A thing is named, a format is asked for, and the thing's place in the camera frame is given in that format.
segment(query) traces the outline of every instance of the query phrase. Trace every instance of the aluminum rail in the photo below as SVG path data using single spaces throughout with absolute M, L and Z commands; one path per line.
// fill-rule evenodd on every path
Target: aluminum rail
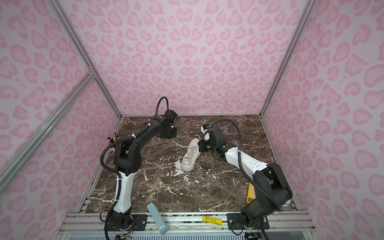
M 7 167 L 0 174 L 0 194 L 7 188 L 19 171 L 24 167 L 29 158 L 44 142 L 49 133 L 60 122 L 62 117 L 81 96 L 89 83 L 95 79 L 93 71 L 88 72 L 77 86 L 66 96 L 54 112 L 41 124 L 34 135 L 25 143 L 24 147 L 10 159 Z
M 239 212 L 168 212 L 161 213 L 169 231 L 167 233 L 202 233 L 202 232 L 231 232 L 228 229 L 228 213 Z M 149 213 L 147 214 L 147 224 L 145 231 L 135 233 L 159 233 L 154 220 Z M 220 218 L 223 225 L 204 223 L 203 216 Z M 315 231 L 311 217 L 307 211 L 283 211 L 270 214 L 268 216 L 270 229 L 268 231 Z M 58 234 L 95 234 L 103 231 L 104 223 L 100 221 L 99 214 L 67 214 Z M 244 232 L 256 232 L 257 229 L 244 229 Z
M 74 47 L 79 52 L 79 55 L 83 59 L 84 63 L 88 67 L 89 70 L 94 71 L 96 74 L 96 82 L 99 85 L 101 92 L 103 93 L 104 97 L 107 99 L 108 103 L 112 107 L 113 111 L 117 115 L 117 117 L 121 118 L 121 113 L 119 108 L 117 107 L 115 101 L 109 94 L 106 86 L 104 85 L 103 81 L 101 80 L 101 77 L 99 73 L 97 72 L 97 69 L 93 65 L 87 51 L 85 50 L 85 47 L 81 43 L 80 37 L 77 35 L 76 31 L 74 30 L 67 14 L 65 13 L 63 6 L 60 4 L 59 0 L 48 0 L 49 5 L 51 6 L 52 10 L 56 14 L 58 20 L 60 21 L 61 25 L 63 26 L 64 30 L 66 31 L 68 37 L 74 44 Z
M 268 105 L 270 104 L 273 94 L 276 91 L 277 86 L 279 85 L 279 82 L 281 81 L 282 77 L 284 76 L 285 69 L 287 68 L 290 59 L 292 58 L 295 48 L 299 44 L 299 41 L 305 32 L 305 28 L 308 25 L 308 22 L 310 21 L 310 18 L 312 14 L 314 13 L 314 10 L 316 9 L 318 0 L 308 0 L 306 3 L 303 13 L 301 14 L 301 18 L 299 20 L 299 23 L 297 24 L 297 27 L 293 33 L 292 39 L 288 45 L 287 51 L 285 52 L 285 55 L 283 57 L 283 60 L 279 66 L 279 69 L 277 70 L 277 74 L 275 76 L 275 79 L 272 83 L 272 86 L 268 92 L 268 95 L 266 97 L 265 103 L 260 111 L 260 116 L 263 117 L 266 110 L 268 109 Z

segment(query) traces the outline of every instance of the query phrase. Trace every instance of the yellow label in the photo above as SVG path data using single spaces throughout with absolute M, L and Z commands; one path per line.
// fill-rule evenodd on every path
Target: yellow label
M 223 220 L 213 217 L 203 216 L 203 222 L 209 222 L 217 225 L 223 225 Z
M 247 195 L 247 203 L 251 203 L 253 199 L 255 199 L 255 187 L 252 184 L 248 186 L 248 195 Z

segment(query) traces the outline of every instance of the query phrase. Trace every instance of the pink leopard print wall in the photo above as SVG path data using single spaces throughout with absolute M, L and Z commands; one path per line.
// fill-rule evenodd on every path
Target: pink leopard print wall
M 54 239 L 79 204 L 116 121 L 92 82 L 0 195 L 0 239 Z
M 44 0 L 0 3 L 0 172 L 86 73 Z
M 258 114 L 306 0 L 62 0 L 123 114 Z
M 383 239 L 384 1 L 321 0 L 265 120 L 321 239 Z

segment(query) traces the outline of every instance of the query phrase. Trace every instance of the brown marble surface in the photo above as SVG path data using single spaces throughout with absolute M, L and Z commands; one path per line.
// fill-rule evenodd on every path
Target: brown marble surface
M 142 166 L 135 176 L 132 189 L 132 212 L 147 212 L 155 203 L 160 212 L 238 211 L 247 204 L 248 182 L 240 170 L 225 161 L 200 154 L 190 172 L 177 169 L 187 152 L 183 146 L 199 135 L 200 126 L 213 124 L 221 118 L 235 121 L 243 136 L 243 151 L 267 163 L 274 156 L 258 116 L 179 116 L 176 139 L 152 138 L 141 150 Z M 148 117 L 127 117 L 119 134 L 128 137 L 137 132 Z M 218 124 L 227 142 L 238 145 L 237 131 L 226 122 Z M 108 165 L 113 154 L 109 155 Z M 103 170 L 91 195 L 87 213 L 108 209 L 114 198 L 116 175 Z

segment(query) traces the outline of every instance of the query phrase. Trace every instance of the metal bracket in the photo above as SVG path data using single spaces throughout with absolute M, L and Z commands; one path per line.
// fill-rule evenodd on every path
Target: metal bracket
M 101 76 L 99 75 L 97 69 L 93 65 L 90 56 L 88 55 L 87 51 L 85 50 L 85 47 L 81 43 L 80 37 L 76 33 L 75 29 L 73 28 L 70 19 L 68 18 L 66 12 L 63 9 L 63 6 L 61 5 L 59 0 L 48 0 L 47 1 L 49 5 L 51 5 L 51 8 L 53 12 L 56 14 L 57 19 L 61 23 L 63 29 L 66 31 L 68 37 L 70 38 L 71 42 L 73 43 L 73 46 L 77 49 L 79 56 L 83 59 L 85 65 L 87 66 L 89 71 L 95 72 L 96 75 L 96 83 L 100 87 L 100 90 L 104 97 L 106 98 L 107 102 L 117 115 L 117 117 L 120 119 L 122 117 L 119 108 L 117 107 L 114 99 L 108 92 L 105 84 L 101 80 Z
M 289 64 L 290 59 L 294 55 L 295 48 L 298 45 L 301 37 L 304 35 L 305 28 L 306 28 L 309 20 L 311 19 L 312 14 L 316 10 L 317 2 L 319 2 L 319 0 L 308 0 L 307 1 L 306 5 L 303 9 L 303 13 L 301 14 L 301 18 L 300 18 L 300 20 L 296 26 L 295 31 L 292 34 L 291 41 L 290 41 L 290 43 L 287 47 L 287 50 L 285 52 L 285 55 L 281 61 L 279 69 L 276 72 L 276 76 L 272 82 L 272 86 L 269 89 L 268 95 L 266 96 L 265 103 L 264 103 L 264 105 L 260 111 L 260 116 L 263 116 L 266 113 L 268 106 L 269 106 L 270 102 L 272 101 L 272 97 L 276 91 L 276 88 L 277 88 L 279 82 L 281 81 L 281 79 L 284 75 L 285 69 L 287 68 L 287 66 Z
M 228 229 L 242 230 L 244 229 L 244 216 L 242 214 L 227 214 Z
M 81 96 L 88 84 L 93 81 L 91 75 L 85 75 L 79 84 L 66 96 L 66 98 L 56 107 L 54 112 L 41 124 L 34 135 L 24 144 L 10 160 L 9 164 L 0 174 L 0 194 L 7 188 L 11 181 L 21 171 L 30 157 L 41 146 L 49 133 L 60 122 L 62 117 L 72 107 L 76 100 Z
M 227 221 L 229 230 L 244 230 L 246 228 L 245 226 L 247 225 L 242 214 L 227 214 Z M 255 229 L 255 227 L 257 228 L 258 224 L 262 224 L 264 229 L 269 229 L 269 222 L 267 217 L 263 217 L 259 221 L 253 222 L 247 227 L 254 227 L 253 229 Z
M 133 231 L 144 231 L 145 226 L 147 224 L 147 214 L 132 214 L 133 221 L 135 222 L 135 226 Z
M 147 217 L 148 215 L 146 214 L 131 214 L 131 218 L 134 222 L 134 227 L 132 231 L 144 231 L 145 226 L 147 224 Z M 120 229 L 118 229 L 118 227 L 110 223 L 107 225 L 107 231 L 117 232 L 117 231 L 120 231 Z

